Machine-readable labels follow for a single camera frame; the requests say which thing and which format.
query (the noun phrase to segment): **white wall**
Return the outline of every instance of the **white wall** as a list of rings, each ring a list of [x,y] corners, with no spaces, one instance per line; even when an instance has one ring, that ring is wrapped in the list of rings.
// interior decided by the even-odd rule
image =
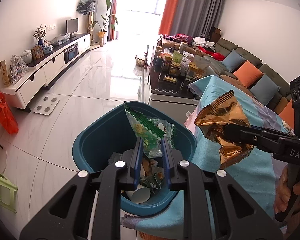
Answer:
[[[226,0],[221,37],[269,65],[288,83],[300,75],[300,11],[263,0]]]
[[[34,31],[40,24],[57,28],[47,39],[66,32],[66,20],[79,18],[79,32],[87,32],[87,16],[76,12],[80,0],[2,0],[0,3],[0,61],[10,65],[12,54],[20,55],[35,44]]]

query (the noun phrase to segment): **green stool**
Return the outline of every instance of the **green stool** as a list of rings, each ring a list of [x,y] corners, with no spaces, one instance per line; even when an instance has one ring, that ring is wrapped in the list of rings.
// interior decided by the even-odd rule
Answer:
[[[18,191],[18,187],[16,185],[14,185],[6,177],[4,177],[2,174],[0,174],[0,186],[6,187],[7,189],[10,190],[10,203],[6,204],[5,202],[3,202],[1,199],[1,196],[0,196],[0,205],[9,209],[12,212],[17,213],[17,211],[15,209],[15,194],[14,193]]]

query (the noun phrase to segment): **television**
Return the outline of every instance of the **television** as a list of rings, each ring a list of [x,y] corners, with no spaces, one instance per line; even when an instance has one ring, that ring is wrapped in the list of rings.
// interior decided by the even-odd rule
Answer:
[[[67,20],[67,33],[70,33],[70,39],[76,37],[73,33],[79,31],[79,18]]]

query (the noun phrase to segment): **picture frame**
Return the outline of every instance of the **picture frame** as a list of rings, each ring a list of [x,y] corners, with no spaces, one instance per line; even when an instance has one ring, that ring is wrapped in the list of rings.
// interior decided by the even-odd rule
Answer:
[[[51,44],[50,41],[44,41],[43,46],[44,46],[44,47],[45,47],[45,46],[51,46],[52,49],[54,49],[54,47],[52,46],[52,44]]]
[[[44,56],[42,46],[38,45],[32,48],[32,54],[35,60]]]

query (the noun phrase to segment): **marble floor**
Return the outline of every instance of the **marble floor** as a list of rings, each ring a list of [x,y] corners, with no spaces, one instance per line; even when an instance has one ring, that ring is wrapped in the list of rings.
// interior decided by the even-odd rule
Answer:
[[[33,98],[31,109],[43,95],[57,95],[60,101],[50,115],[15,112],[19,132],[2,135],[0,172],[6,166],[4,175],[18,186],[17,214],[0,206],[0,218],[17,239],[29,220],[77,173],[72,158],[75,138],[124,101],[138,101],[142,69],[134,56],[145,50],[146,44],[127,47],[125,39],[110,41]],[[122,228],[121,239],[137,238],[136,231]]]

